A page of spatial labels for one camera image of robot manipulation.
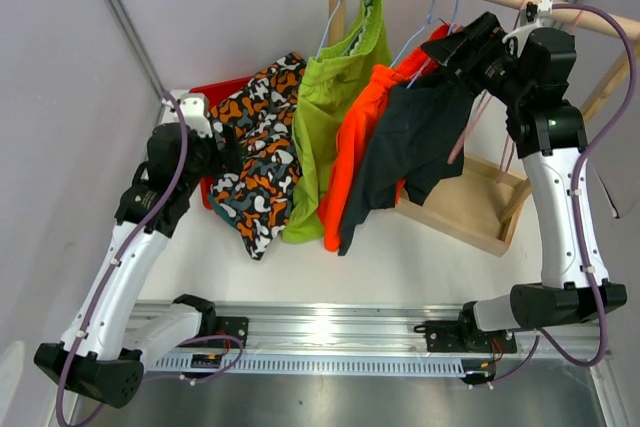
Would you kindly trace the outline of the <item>teal green shorts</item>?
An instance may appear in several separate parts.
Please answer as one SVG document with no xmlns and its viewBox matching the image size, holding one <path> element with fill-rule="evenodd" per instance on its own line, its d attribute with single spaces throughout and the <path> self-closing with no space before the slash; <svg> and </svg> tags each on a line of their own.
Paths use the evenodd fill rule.
<svg viewBox="0 0 640 427">
<path fill-rule="evenodd" d="M 232 228 L 235 227 L 234 219 L 228 214 L 228 212 L 224 209 L 224 206 L 221 206 L 212 194 L 208 195 L 208 201 L 211 205 L 212 210 L 228 225 Z"/>
</svg>

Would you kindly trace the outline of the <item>black shorts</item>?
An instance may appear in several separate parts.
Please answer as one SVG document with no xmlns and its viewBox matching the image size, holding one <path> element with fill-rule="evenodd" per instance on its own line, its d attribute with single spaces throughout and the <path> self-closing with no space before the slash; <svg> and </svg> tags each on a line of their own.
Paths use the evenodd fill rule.
<svg viewBox="0 0 640 427">
<path fill-rule="evenodd" d="M 474 98 L 440 73 L 391 88 L 350 189 L 340 221 L 338 254 L 347 254 L 370 211 L 393 208 L 402 181 L 409 200 L 423 205 L 442 179 L 462 174 L 464 156 L 447 162 L 469 120 Z"/>
</svg>

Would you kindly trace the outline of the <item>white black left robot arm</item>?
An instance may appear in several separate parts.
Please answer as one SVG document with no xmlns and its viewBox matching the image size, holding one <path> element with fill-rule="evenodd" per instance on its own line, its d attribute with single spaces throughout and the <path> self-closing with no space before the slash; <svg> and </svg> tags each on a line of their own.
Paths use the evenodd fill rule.
<svg viewBox="0 0 640 427">
<path fill-rule="evenodd" d="M 204 347 L 215 339 L 214 303 L 189 294 L 136 333 L 125 330 L 151 267 L 201 180 L 241 167 L 229 127 L 215 134 L 207 122 L 196 121 L 153 130 L 147 158 L 120 198 L 109 249 L 90 292 L 60 341 L 43 343 L 35 353 L 35 365 L 57 385 L 58 400 L 70 391 L 121 408 L 164 354 L 189 341 Z"/>
</svg>

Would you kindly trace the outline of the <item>pink hanger of teal shorts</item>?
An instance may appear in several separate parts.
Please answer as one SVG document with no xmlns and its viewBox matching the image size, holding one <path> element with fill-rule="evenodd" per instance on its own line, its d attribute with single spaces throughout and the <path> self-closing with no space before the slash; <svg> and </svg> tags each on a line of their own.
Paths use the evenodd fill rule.
<svg viewBox="0 0 640 427">
<path fill-rule="evenodd" d="M 584 12 L 580 11 L 577 15 L 576 18 L 574 19 L 574 22 L 571 24 L 570 27 L 566 27 L 565 30 L 570 33 L 573 34 L 577 28 L 577 26 L 579 25 L 582 17 L 583 17 Z M 502 157 L 501 157 L 501 162 L 500 162 L 500 166 L 499 166 L 499 175 L 497 177 L 497 182 L 498 183 L 502 183 L 504 177 L 506 176 L 506 174 L 508 173 L 513 157 L 514 157 L 514 153 L 515 153 L 515 144 L 513 142 L 513 140 L 510 138 L 509 135 L 506 135 L 505 137 L 505 143 L 504 143 L 504 148 L 503 148 L 503 152 L 502 152 Z"/>
</svg>

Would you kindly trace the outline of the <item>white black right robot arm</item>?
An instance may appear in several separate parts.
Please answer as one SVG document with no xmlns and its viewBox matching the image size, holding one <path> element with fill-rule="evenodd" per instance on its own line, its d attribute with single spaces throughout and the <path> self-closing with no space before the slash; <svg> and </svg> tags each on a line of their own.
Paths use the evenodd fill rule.
<svg viewBox="0 0 640 427">
<path fill-rule="evenodd" d="M 574 37 L 540 21 L 507 33 L 482 14 L 462 30 L 427 41 L 422 50 L 472 95 L 488 92 L 506 107 L 506 128 L 533 187 L 541 243 L 541 280 L 509 294 L 469 302 L 458 342 L 479 350 L 493 332 L 584 323 L 626 303 L 611 282 L 593 228 L 583 117 L 565 98 L 576 62 Z"/>
</svg>

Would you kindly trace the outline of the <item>orange grey camouflage shorts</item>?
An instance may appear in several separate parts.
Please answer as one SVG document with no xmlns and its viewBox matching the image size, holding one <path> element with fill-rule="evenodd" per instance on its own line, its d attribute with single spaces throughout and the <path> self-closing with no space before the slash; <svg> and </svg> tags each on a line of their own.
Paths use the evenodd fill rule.
<svg viewBox="0 0 640 427">
<path fill-rule="evenodd" d="M 211 107 L 216 141 L 231 126 L 242 149 L 243 168 L 213 180 L 210 193 L 234 219 L 249 256 L 261 260 L 285 229 L 301 177 L 292 125 L 306 61 L 290 52 L 256 73 L 239 91 Z"/>
</svg>

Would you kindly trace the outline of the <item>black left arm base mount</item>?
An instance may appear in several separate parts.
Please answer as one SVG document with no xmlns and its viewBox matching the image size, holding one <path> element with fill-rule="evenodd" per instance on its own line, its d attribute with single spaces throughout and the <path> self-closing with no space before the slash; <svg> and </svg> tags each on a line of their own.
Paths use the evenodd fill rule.
<svg viewBox="0 0 640 427">
<path fill-rule="evenodd" d="M 246 346 L 248 334 L 249 319 L 247 317 L 222 316 L 217 317 L 215 323 L 212 326 L 206 327 L 200 333 L 200 336 L 229 335 L 239 339 L 242 345 Z M 228 339 L 208 340 L 201 343 L 201 346 L 218 350 L 237 348 L 237 344 Z"/>
</svg>

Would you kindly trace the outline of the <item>pink hanger of camouflage shorts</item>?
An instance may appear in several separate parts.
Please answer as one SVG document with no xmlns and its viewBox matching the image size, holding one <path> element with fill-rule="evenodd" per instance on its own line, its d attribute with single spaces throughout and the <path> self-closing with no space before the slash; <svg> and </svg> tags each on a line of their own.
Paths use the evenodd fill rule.
<svg viewBox="0 0 640 427">
<path fill-rule="evenodd" d="M 521 4 L 520 4 L 520 6 L 518 8 L 518 13 L 516 14 L 516 17 L 514 19 L 513 29 L 516 29 L 519 26 L 521 12 L 524 9 L 527 1 L 528 0 L 522 0 L 521 1 Z M 461 153 L 461 151 L 462 151 L 462 149 L 463 149 L 463 147 L 465 145 L 465 142 L 466 142 L 467 138 L 473 132 L 473 130 L 476 127 L 477 123 L 479 122 L 482 114 L 484 113 L 484 111 L 486 110 L 489 102 L 491 101 L 491 98 L 492 98 L 492 96 L 486 90 L 484 90 L 482 92 L 482 94 L 480 95 L 479 100 L 477 102 L 477 105 L 471 111 L 470 119 L 469 119 L 466 127 L 464 128 L 464 130 L 460 134 L 459 138 L 457 139 L 456 143 L 454 144 L 454 147 L 452 148 L 451 152 L 449 153 L 449 156 L 447 158 L 447 163 L 449 165 L 452 165 L 454 163 L 454 161 L 458 158 L 459 154 Z"/>
</svg>

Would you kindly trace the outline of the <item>blue hanger of black shorts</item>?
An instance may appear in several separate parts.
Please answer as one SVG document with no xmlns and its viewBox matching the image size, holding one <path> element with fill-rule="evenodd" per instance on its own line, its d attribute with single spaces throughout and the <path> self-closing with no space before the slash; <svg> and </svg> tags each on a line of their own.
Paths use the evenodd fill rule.
<svg viewBox="0 0 640 427">
<path fill-rule="evenodd" d="M 460 0 L 455 0 L 453 14 L 448 24 L 448 32 L 447 32 L 448 35 L 450 35 L 452 32 L 454 32 L 457 29 L 456 20 L 458 16 L 459 3 L 460 3 Z M 431 64 L 431 59 L 428 58 L 425 61 L 425 63 L 420 67 L 420 69 L 414 74 L 411 81 L 407 84 L 406 86 L 407 89 L 409 89 L 415 83 L 415 81 L 423 75 L 425 68 L 428 67 L 430 64 Z"/>
</svg>

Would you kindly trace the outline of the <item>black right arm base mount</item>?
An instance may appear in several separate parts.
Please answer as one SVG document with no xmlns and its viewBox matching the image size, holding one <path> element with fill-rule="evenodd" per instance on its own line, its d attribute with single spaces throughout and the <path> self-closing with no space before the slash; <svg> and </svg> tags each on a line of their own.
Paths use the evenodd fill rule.
<svg viewBox="0 0 640 427">
<path fill-rule="evenodd" d="M 505 330 L 484 332 L 471 323 L 455 321 L 424 321 L 413 327 L 413 332 L 424 337 L 427 350 L 432 353 L 474 353 L 497 352 L 515 354 L 515 337 L 507 337 Z"/>
</svg>

